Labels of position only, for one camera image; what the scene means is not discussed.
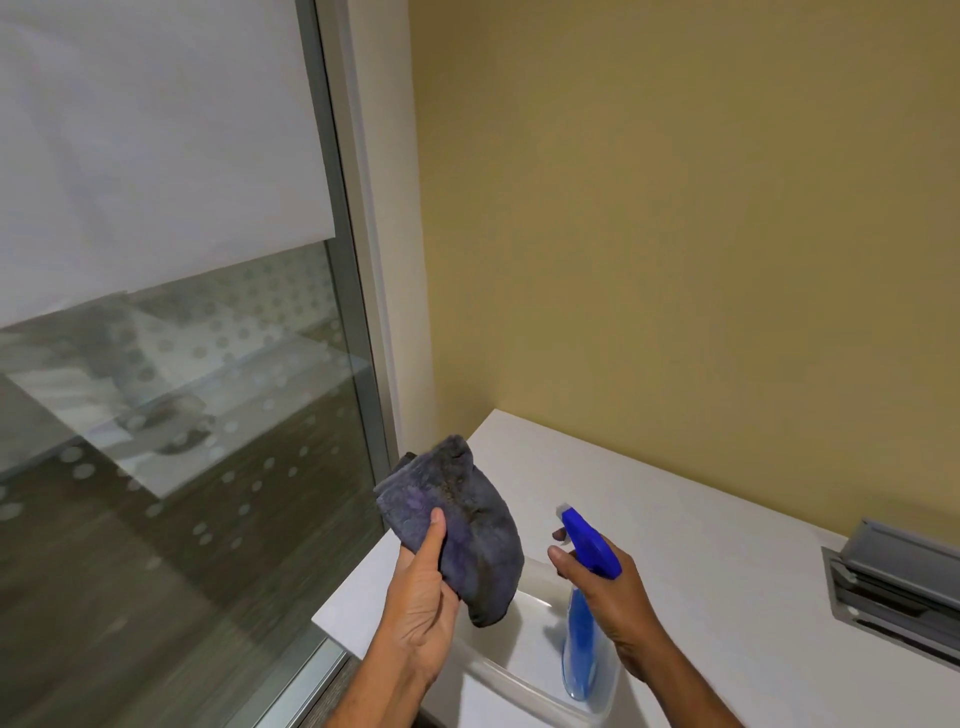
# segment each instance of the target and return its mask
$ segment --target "roller blind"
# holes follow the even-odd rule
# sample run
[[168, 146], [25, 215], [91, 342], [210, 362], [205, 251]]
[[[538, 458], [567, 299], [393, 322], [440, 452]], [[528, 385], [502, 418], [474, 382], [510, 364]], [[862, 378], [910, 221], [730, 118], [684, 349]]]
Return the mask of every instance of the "roller blind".
[[334, 235], [293, 2], [0, 6], [0, 326]]

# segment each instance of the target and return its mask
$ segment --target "gray microfiber cloth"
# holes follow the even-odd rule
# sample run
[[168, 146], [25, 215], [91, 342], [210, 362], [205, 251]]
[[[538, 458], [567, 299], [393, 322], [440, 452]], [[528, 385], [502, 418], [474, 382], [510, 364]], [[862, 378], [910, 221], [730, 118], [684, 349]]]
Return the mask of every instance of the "gray microfiber cloth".
[[423, 455], [408, 452], [374, 492], [384, 521], [414, 553], [430, 527], [430, 511], [443, 508], [444, 581], [467, 604], [476, 626], [503, 619], [523, 570], [523, 550], [507, 504], [473, 465], [464, 438], [450, 435]]

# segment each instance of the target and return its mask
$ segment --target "left hand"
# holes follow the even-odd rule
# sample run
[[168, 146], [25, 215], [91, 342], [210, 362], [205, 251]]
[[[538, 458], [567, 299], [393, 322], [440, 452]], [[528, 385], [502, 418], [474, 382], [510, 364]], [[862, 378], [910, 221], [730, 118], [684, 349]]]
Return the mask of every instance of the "left hand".
[[438, 571], [446, 520], [440, 508], [430, 514], [430, 528], [414, 555], [400, 547], [394, 578], [377, 636], [398, 647], [426, 685], [432, 685], [444, 666], [453, 642], [453, 624], [460, 599]]

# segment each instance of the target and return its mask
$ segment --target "white countertop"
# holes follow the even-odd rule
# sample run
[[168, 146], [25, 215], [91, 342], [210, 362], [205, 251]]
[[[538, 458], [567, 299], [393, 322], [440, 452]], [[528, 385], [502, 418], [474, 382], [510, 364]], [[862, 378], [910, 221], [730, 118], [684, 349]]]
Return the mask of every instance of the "white countertop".
[[[747, 725], [960, 722], [960, 673], [833, 618], [820, 549], [843, 537], [500, 411], [469, 444], [526, 555], [546, 561], [566, 501], [634, 556], [674, 641]], [[387, 533], [314, 617], [357, 656], [398, 546]], [[423, 707], [448, 728], [540, 725], [454, 664]], [[608, 724], [644, 723], [667, 725], [647, 687], [623, 680]]]

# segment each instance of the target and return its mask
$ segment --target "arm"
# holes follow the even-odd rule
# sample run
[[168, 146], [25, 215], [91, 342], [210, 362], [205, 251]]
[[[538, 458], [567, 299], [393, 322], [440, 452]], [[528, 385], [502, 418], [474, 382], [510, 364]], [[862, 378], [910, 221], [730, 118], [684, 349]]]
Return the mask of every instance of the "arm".
[[[564, 537], [563, 529], [554, 534], [558, 540]], [[623, 667], [650, 686], [673, 728], [742, 728], [730, 708], [663, 629], [634, 559], [609, 540], [607, 543], [623, 568], [614, 580], [590, 573], [576, 560], [576, 554], [556, 546], [551, 546], [547, 554], [560, 576], [584, 593], [597, 624], [613, 641]]]
[[435, 508], [417, 555], [400, 547], [383, 617], [327, 728], [413, 723], [420, 701], [444, 666], [460, 606], [437, 571], [445, 536], [444, 512]]

